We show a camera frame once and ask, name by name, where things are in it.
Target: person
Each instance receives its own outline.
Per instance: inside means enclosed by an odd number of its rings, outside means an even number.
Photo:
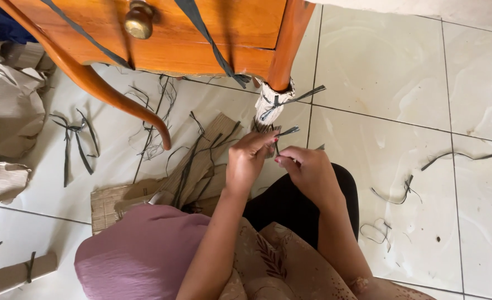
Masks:
[[[229,149],[211,218],[142,205],[80,245],[89,299],[432,299],[375,278],[357,244],[357,188],[323,150],[288,147],[284,175],[248,201],[277,132]]]

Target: black pants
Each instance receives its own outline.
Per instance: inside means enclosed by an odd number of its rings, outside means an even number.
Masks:
[[[332,163],[340,189],[346,197],[351,228],[355,238],[359,235],[359,201],[357,186],[348,170]],[[320,211],[292,183],[288,174],[278,179],[263,194],[246,204],[242,215],[253,228],[261,231],[271,222],[277,222],[292,230],[305,242],[318,247],[318,219]]]

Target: wooden drawer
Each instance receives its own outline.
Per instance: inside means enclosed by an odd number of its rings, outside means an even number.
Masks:
[[[80,64],[114,64],[40,0],[11,2]],[[173,0],[147,0],[156,8],[158,18],[152,36],[145,40],[133,38],[123,30],[129,11],[127,0],[54,3],[98,43],[125,60],[131,58],[137,69],[176,74],[223,72],[208,42]],[[235,72],[263,76],[273,56],[286,0],[198,0],[196,4]]]

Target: furniture leg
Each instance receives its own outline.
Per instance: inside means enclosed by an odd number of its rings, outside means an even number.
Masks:
[[[304,0],[288,0],[286,3],[275,53],[266,80],[274,91],[284,92],[289,87],[292,63],[315,5]]]
[[[163,149],[170,150],[170,133],[166,124],[154,112],[144,108],[132,99],[115,90],[94,71],[91,66],[76,62],[66,51],[53,43],[44,32],[18,10],[9,0],[0,0],[0,7],[31,33],[44,47],[53,62],[56,63],[76,85],[96,97],[128,114],[155,126],[163,139]]]

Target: brass drawer knob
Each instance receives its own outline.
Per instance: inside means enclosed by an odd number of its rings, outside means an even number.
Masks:
[[[153,32],[151,20],[153,8],[141,0],[133,0],[129,4],[129,12],[125,15],[125,30],[134,38],[147,39]]]

